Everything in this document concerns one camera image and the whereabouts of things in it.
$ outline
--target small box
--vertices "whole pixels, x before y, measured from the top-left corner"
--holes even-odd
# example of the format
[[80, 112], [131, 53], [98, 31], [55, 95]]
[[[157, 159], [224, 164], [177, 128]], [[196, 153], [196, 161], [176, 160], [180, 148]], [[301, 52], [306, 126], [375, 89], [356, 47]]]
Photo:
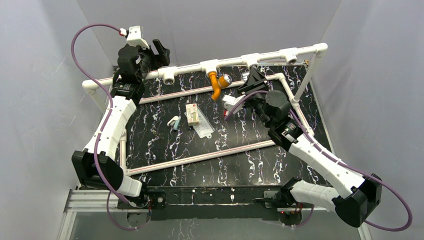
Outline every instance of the small box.
[[198, 105], [196, 103], [190, 103], [185, 105], [185, 109], [187, 112], [187, 120], [189, 126], [199, 125], [199, 113], [198, 113]]

